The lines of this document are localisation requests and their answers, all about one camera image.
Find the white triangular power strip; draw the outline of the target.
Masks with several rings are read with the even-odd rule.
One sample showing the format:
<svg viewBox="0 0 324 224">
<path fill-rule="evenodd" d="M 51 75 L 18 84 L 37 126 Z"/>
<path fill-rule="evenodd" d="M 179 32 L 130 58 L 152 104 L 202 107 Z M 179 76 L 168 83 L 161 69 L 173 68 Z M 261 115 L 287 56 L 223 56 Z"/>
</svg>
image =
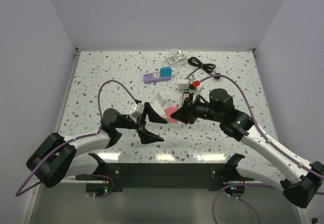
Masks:
<svg viewBox="0 0 324 224">
<path fill-rule="evenodd" d="M 152 104 L 154 111 L 163 119 L 168 121 L 165 110 L 167 108 L 167 98 L 162 92 L 157 92 L 156 99 Z"/>
</svg>

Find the beige pink plug adapter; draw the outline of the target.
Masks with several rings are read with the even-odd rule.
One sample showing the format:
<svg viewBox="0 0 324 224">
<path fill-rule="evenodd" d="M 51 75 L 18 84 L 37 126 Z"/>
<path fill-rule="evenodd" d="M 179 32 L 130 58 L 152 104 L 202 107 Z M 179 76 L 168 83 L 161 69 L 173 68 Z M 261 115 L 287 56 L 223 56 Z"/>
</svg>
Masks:
<svg viewBox="0 0 324 224">
<path fill-rule="evenodd" d="M 182 102 L 184 102 L 187 98 L 191 96 L 191 93 L 189 92 L 184 92 L 182 95 Z"/>
</svg>

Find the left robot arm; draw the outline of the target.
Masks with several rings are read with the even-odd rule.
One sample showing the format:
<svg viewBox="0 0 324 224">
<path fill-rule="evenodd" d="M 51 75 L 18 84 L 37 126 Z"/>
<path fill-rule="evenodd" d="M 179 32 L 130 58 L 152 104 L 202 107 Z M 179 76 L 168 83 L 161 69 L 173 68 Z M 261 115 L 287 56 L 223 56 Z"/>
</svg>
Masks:
<svg viewBox="0 0 324 224">
<path fill-rule="evenodd" d="M 50 134 L 27 160 L 26 167 L 41 183 L 51 188 L 67 176 L 77 156 L 116 145 L 123 135 L 119 128 L 135 130 L 144 145 L 163 142 L 163 138 L 145 128 L 146 118 L 152 123 L 168 123 L 148 102 L 134 105 L 129 114 L 109 108 L 102 115 L 99 129 L 93 133 L 68 140 L 57 132 Z"/>
</svg>

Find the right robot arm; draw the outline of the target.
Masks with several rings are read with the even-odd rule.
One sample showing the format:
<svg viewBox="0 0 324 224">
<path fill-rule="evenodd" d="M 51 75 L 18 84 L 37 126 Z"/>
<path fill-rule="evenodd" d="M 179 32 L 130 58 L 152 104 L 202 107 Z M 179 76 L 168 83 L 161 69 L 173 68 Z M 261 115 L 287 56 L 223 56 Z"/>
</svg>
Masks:
<svg viewBox="0 0 324 224">
<path fill-rule="evenodd" d="M 201 96 L 186 98 L 183 105 L 171 114 L 171 118 L 185 124 L 193 124 L 198 118 L 218 122 L 227 136 L 254 149 L 280 173 L 276 180 L 269 173 L 244 170 L 234 162 L 225 168 L 231 180 L 245 176 L 261 181 L 281 190 L 286 199 L 300 208 L 309 205 L 323 183 L 323 163 L 310 162 L 280 144 L 262 130 L 251 116 L 235 109 L 232 96 L 224 89 L 210 91 L 208 102 Z"/>
</svg>

